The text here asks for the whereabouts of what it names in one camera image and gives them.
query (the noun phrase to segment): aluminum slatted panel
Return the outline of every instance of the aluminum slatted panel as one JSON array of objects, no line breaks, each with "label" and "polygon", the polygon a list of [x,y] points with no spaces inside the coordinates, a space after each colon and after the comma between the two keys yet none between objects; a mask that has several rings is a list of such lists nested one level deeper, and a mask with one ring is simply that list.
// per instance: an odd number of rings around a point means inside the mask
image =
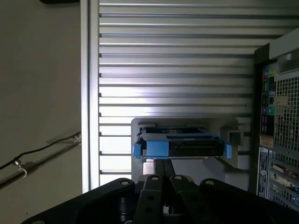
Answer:
[{"label": "aluminum slatted panel", "polygon": [[[91,64],[99,74],[91,122],[100,125],[90,132],[100,138],[90,150],[95,156],[100,146],[100,164],[91,166],[101,172],[111,168],[102,151],[130,153],[135,117],[231,115],[250,132],[254,50],[299,27],[297,1],[101,0],[91,9]],[[128,169],[125,156],[110,162]]]}]

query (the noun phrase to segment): cable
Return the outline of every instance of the cable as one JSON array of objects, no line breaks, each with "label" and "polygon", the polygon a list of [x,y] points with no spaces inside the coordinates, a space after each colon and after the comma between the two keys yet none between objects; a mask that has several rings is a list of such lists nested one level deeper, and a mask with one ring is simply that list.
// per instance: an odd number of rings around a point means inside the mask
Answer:
[{"label": "cable", "polygon": [[79,134],[81,134],[81,132],[77,132],[77,133],[75,133],[75,134],[73,134],[73,135],[71,135],[69,137],[63,138],[63,139],[58,139],[58,140],[52,142],[51,144],[48,144],[48,145],[46,145],[46,146],[44,146],[42,148],[21,153],[20,155],[14,157],[13,160],[11,160],[11,161],[7,162],[6,164],[4,164],[3,166],[1,166],[0,170],[4,169],[5,167],[8,167],[10,164],[13,164],[16,160],[20,159],[24,155],[28,155],[28,154],[40,152],[40,151],[45,150],[45,149],[47,149],[47,148],[49,148],[49,147],[51,147],[51,146],[53,146],[53,145],[55,145],[55,144],[57,144],[57,143],[59,143],[61,141],[65,141],[65,140],[71,139],[71,138],[73,138],[73,137],[75,137],[75,136],[77,136]]}]

